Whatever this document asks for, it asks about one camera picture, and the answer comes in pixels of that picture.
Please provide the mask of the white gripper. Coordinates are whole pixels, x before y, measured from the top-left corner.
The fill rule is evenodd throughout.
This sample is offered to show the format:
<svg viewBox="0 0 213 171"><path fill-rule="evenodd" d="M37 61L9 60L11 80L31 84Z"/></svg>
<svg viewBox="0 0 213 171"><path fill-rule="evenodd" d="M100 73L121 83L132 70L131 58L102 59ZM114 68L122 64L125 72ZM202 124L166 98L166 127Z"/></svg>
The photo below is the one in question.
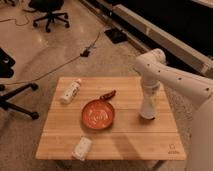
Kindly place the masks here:
<svg viewBox="0 0 213 171"><path fill-rule="evenodd" d="M152 95L146 90L143 90L143 99L139 110L139 114L142 118L146 120L153 120L155 118L156 114L155 104L152 100Z"/></svg>

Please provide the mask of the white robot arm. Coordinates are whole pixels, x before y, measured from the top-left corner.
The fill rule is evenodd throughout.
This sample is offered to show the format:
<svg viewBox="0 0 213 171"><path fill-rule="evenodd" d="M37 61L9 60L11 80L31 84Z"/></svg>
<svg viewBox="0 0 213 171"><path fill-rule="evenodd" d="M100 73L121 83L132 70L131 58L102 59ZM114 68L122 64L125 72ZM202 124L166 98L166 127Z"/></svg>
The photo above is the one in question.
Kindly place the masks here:
<svg viewBox="0 0 213 171"><path fill-rule="evenodd" d="M134 69L141 75L143 100L139 114L144 119L155 117L150 97L160 84L175 89L197 106L186 171L213 171L213 79L167 66L165 53L159 48L138 56Z"/></svg>

